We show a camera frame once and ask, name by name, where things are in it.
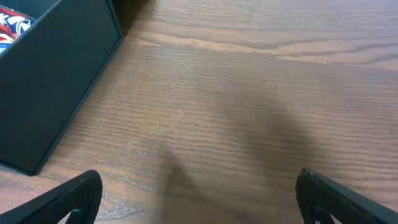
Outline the red Hacks candy bag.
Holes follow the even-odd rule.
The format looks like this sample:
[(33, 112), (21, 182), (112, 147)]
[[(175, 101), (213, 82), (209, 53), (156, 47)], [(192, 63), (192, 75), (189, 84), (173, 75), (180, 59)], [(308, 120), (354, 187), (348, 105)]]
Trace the red Hacks candy bag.
[(36, 21), (33, 17), (1, 6), (1, 53), (26, 32)]

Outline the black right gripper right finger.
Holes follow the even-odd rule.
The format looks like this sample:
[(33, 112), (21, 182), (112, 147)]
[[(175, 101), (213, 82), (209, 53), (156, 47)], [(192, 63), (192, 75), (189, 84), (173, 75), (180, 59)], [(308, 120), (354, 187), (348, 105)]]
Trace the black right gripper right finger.
[(327, 178), (303, 168), (295, 184), (296, 199), (305, 224), (397, 223), (397, 212)]

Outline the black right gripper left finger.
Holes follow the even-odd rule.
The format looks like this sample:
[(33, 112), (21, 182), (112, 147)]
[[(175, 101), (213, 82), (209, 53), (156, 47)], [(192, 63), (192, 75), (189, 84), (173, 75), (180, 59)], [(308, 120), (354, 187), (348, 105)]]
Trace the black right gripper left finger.
[(103, 193), (101, 176), (88, 170), (48, 192), (1, 214), (1, 223), (93, 224)]

